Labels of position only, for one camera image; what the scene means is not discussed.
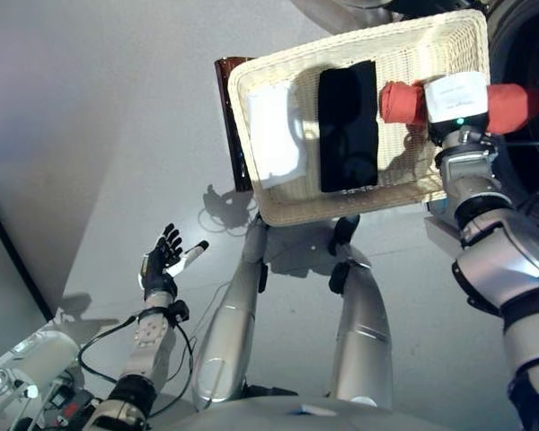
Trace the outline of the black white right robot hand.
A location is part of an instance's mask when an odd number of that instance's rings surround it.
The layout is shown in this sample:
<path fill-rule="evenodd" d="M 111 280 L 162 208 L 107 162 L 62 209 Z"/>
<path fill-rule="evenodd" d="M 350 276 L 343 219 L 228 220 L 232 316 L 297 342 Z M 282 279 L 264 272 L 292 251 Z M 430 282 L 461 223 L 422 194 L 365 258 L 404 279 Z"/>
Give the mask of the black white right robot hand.
<path fill-rule="evenodd" d="M 423 84 L 430 141 L 441 146 L 462 127 L 483 134 L 489 125 L 488 77 L 459 72 Z"/>

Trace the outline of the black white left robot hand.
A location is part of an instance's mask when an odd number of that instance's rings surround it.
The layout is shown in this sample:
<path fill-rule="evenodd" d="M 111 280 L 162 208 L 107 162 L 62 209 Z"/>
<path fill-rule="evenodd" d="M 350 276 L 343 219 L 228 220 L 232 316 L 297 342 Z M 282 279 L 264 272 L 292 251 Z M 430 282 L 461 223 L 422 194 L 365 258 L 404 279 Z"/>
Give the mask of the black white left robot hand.
<path fill-rule="evenodd" d="M 173 301 L 178 295 L 175 278 L 186 270 L 209 247 L 202 240 L 197 245 L 183 250 L 180 231 L 168 224 L 156 240 L 152 250 L 142 259 L 138 283 L 147 300 L 153 295 L 168 294 Z"/>

